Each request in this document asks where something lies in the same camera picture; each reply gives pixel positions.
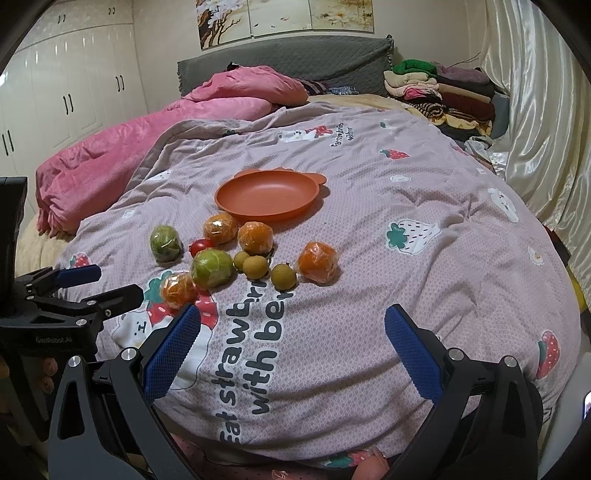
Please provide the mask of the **person's left hand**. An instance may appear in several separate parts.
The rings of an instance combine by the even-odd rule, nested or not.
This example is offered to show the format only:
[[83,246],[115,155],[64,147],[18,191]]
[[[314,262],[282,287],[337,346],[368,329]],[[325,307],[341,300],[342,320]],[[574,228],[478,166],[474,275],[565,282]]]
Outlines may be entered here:
[[[46,394],[50,394],[54,390],[54,382],[52,377],[56,374],[58,366],[53,358],[46,358],[40,361],[40,371],[38,378],[35,380],[36,385]],[[3,358],[0,359],[0,379],[6,380],[10,376],[10,369]]]

